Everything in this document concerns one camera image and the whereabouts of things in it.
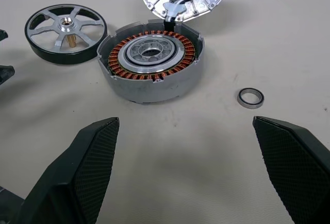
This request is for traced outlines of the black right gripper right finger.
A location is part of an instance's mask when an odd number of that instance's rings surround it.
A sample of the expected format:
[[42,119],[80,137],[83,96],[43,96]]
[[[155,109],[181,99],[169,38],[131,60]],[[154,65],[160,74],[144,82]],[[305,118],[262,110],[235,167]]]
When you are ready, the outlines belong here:
[[308,129],[253,118],[269,179],[295,224],[330,224],[330,150]]

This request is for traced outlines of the small grey object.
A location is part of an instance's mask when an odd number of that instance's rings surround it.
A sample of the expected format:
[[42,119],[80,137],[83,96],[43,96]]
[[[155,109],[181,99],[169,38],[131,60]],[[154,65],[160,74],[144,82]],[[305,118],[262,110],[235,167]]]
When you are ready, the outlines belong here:
[[162,20],[126,25],[107,36],[97,60],[114,92],[139,104],[182,96],[200,80],[205,41],[183,24],[173,31]]

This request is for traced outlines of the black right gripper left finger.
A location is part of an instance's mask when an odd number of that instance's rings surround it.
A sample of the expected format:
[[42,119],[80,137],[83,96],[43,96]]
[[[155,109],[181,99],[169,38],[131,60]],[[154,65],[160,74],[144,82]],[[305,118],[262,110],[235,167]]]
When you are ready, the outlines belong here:
[[96,224],[109,184],[120,122],[82,128],[22,204],[22,224]]

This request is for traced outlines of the silver spoked rotor black rim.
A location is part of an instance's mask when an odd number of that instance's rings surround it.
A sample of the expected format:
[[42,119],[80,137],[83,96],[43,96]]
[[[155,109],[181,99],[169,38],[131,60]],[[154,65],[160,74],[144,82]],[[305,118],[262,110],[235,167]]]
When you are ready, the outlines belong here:
[[[93,40],[82,29],[100,26],[101,37]],[[58,37],[54,45],[44,48],[32,38],[46,32],[55,32]],[[42,8],[26,21],[24,33],[32,51],[43,60],[60,65],[74,65],[87,62],[97,56],[97,49],[108,36],[107,23],[95,10],[77,4],[56,4]],[[80,38],[87,47],[77,51],[62,51],[63,42],[69,37]]]

